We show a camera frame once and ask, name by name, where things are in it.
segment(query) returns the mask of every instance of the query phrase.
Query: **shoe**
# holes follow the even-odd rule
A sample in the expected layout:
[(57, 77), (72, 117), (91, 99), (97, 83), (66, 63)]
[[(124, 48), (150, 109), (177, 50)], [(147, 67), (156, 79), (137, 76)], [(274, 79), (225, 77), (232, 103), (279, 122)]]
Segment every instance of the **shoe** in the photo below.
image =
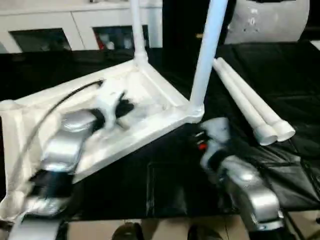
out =
[(111, 240), (144, 240), (144, 235), (139, 223), (128, 222), (115, 230)]
[(219, 233), (205, 227), (192, 225), (188, 232), (187, 240), (223, 240)]

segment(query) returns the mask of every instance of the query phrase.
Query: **cabinet door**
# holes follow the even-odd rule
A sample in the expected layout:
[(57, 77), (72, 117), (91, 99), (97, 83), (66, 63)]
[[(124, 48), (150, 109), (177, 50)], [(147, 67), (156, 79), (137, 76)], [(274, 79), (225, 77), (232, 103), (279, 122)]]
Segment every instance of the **cabinet door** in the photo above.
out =
[[(162, 8), (141, 8), (145, 46), (162, 47)], [(132, 16), (129, 8), (72, 12), (86, 50), (130, 49), (133, 47)]]
[(70, 12), (0, 16), (0, 42), (9, 53), (84, 50)]

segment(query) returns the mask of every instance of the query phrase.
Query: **white pipe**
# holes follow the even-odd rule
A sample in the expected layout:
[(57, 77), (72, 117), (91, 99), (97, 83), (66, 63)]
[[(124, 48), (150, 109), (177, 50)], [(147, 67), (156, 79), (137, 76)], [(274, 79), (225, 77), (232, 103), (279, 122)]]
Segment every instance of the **white pipe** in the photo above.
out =
[(295, 129), (285, 120), (281, 119), (275, 111), (246, 83), (246, 81), (223, 59), (217, 60), (223, 69), (231, 76), (235, 85), (254, 106), (263, 120), (273, 127), (278, 141), (283, 142), (295, 135)]
[(204, 99), (224, 22), (228, 0), (210, 0), (190, 97), (191, 113), (203, 111)]
[(141, 24), (139, 0), (130, 0), (130, 9), (132, 15), (134, 58), (139, 64), (140, 62), (148, 61), (148, 55), (145, 49), (143, 28)]
[(231, 97), (242, 112), (245, 119), (253, 128), (253, 134), (261, 146), (266, 146), (277, 141), (277, 133), (266, 124), (260, 114), (248, 101), (246, 96), (237, 88), (229, 74), (224, 71), (222, 65), (216, 59), (213, 60), (213, 68), (218, 73), (225, 88), (229, 91)]

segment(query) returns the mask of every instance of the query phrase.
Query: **black tablecloth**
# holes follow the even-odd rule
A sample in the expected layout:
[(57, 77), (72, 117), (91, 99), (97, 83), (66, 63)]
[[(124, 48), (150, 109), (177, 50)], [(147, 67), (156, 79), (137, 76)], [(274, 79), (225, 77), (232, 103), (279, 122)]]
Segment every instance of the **black tablecloth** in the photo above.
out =
[[(233, 150), (257, 166), (287, 210), (320, 206), (320, 51), (310, 43), (221, 46), (225, 58), (296, 129), (288, 141), (259, 146), (212, 71), (203, 120), (227, 117)], [(17, 99), (131, 59), (130, 51), (0, 55), (1, 100)], [(162, 49), (149, 62), (189, 98), (197, 57)], [(209, 216), (233, 211), (199, 166), (186, 124), (76, 184), (80, 220)]]

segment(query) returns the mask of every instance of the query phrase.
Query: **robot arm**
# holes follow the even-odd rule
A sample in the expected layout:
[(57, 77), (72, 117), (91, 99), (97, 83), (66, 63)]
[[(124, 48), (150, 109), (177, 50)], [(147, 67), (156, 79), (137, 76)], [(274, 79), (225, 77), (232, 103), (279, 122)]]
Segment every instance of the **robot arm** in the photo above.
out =
[(197, 136), (207, 139), (207, 149), (200, 165), (209, 180), (223, 189), (238, 209), (250, 239), (295, 239), (284, 225), (284, 216), (276, 194), (266, 186), (257, 169), (230, 154), (229, 123), (215, 118), (201, 125), (205, 131)]
[(86, 140), (101, 129), (111, 130), (116, 124), (116, 110), (122, 116), (133, 104), (122, 100), (125, 92), (115, 89), (109, 81), (100, 87), (91, 109), (65, 114), (57, 132), (43, 150), (37, 173), (30, 179), (31, 190), (24, 200), (22, 213), (9, 235), (9, 240), (65, 239), (61, 226), (65, 221), (73, 194), (73, 177)]

